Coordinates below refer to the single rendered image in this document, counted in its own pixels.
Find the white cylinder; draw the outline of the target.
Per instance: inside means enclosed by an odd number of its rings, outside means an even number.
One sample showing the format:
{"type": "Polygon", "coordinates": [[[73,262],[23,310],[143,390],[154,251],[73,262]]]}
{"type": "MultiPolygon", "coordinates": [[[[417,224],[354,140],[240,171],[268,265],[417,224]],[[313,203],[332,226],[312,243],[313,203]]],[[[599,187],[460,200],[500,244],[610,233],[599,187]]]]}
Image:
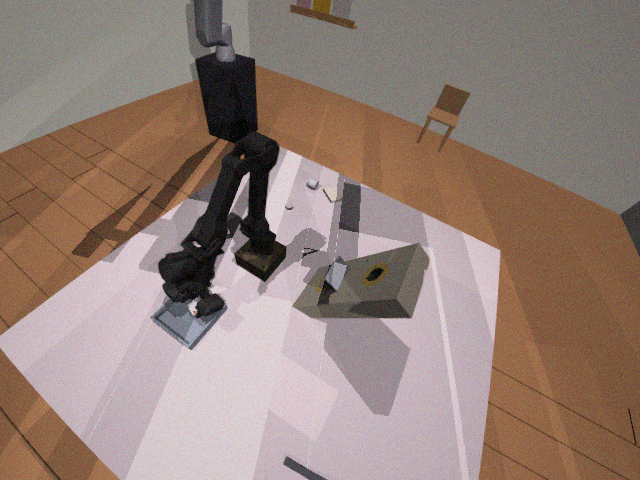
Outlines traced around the white cylinder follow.
{"type": "Polygon", "coordinates": [[[187,303],[187,306],[189,307],[189,309],[190,309],[190,311],[191,311],[191,313],[193,314],[194,317],[196,316],[196,313],[197,313],[197,309],[195,308],[195,306],[196,306],[197,302],[199,302],[200,300],[201,300],[200,297],[198,297],[197,299],[195,299],[195,300],[193,299],[193,300],[191,300],[190,302],[187,303]]]}

